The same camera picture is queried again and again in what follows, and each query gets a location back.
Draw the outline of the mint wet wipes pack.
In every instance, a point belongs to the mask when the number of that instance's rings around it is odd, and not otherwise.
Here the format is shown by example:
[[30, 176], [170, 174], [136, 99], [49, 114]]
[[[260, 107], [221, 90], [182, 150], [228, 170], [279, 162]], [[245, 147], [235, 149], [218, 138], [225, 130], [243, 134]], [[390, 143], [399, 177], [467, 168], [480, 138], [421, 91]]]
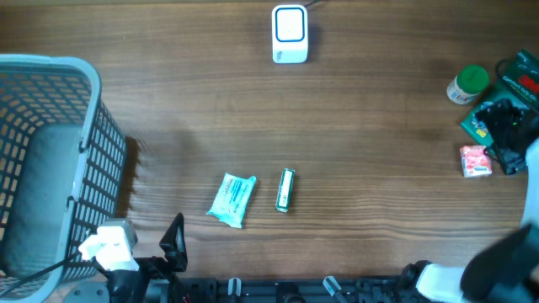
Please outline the mint wet wipes pack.
[[225, 173], [221, 186], [207, 215], [215, 216], [232, 228], [243, 228], [243, 217], [257, 178], [240, 178]]

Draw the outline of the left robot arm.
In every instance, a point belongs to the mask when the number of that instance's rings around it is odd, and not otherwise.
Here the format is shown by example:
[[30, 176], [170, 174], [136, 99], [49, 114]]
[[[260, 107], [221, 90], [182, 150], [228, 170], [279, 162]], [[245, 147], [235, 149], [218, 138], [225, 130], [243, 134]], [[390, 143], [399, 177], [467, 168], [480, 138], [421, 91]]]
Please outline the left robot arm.
[[135, 227], [129, 219], [109, 219], [100, 225], [78, 251], [82, 259], [94, 262], [106, 281], [83, 282], [64, 301], [190, 302], [189, 290], [177, 277], [188, 265], [184, 216], [177, 214], [160, 240], [162, 257], [135, 258], [132, 248], [137, 241]]

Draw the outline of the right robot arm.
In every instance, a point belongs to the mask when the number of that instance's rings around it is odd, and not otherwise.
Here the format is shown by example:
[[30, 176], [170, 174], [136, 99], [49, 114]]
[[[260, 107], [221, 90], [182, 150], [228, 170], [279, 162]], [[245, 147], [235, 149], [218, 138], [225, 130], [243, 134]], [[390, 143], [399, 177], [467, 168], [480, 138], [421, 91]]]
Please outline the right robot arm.
[[493, 137], [500, 166], [527, 168], [526, 202], [520, 228], [478, 255], [466, 267], [429, 262], [410, 264], [392, 290], [394, 300], [413, 292], [428, 302], [537, 302], [538, 279], [538, 110], [501, 99], [475, 114]]

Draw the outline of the green lidded jar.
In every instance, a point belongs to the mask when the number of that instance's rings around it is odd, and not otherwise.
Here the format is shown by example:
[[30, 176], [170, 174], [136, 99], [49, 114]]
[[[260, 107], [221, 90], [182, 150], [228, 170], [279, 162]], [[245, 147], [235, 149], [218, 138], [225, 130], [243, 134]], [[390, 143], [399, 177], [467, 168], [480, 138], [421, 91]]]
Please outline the green lidded jar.
[[447, 86], [446, 94], [455, 104], [469, 104], [477, 99], [489, 86], [488, 72], [481, 66], [464, 67]]

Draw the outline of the red patterned small box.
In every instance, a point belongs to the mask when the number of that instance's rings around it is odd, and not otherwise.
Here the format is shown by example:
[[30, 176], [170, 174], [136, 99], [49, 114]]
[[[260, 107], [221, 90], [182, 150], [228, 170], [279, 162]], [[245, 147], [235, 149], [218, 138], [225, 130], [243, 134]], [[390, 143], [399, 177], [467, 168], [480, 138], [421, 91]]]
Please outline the red patterned small box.
[[486, 146], [463, 146], [460, 148], [462, 171], [465, 178], [491, 175], [492, 163], [485, 154]]

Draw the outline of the green glove package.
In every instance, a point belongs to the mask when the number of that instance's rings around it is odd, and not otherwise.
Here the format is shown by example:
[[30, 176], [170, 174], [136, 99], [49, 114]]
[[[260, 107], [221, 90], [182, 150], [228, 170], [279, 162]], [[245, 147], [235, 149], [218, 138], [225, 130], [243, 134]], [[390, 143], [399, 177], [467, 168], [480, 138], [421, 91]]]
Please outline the green glove package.
[[480, 109], [508, 98], [514, 106], [529, 107], [538, 113], [538, 59], [528, 50], [522, 49], [512, 59], [504, 59], [494, 70], [495, 82], [479, 98], [477, 105], [461, 122], [461, 128], [477, 145], [493, 143], [486, 126], [477, 120]]

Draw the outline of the green white small tube box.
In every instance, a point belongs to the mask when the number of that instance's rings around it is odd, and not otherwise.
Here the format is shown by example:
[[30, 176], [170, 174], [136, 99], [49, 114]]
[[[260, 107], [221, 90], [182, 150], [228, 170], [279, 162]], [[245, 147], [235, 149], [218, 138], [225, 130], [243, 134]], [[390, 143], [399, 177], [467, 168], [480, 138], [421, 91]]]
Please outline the green white small tube box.
[[295, 171], [289, 168], [285, 168], [281, 174], [280, 185], [275, 203], [275, 208], [279, 212], [287, 213], [290, 208], [294, 177]]

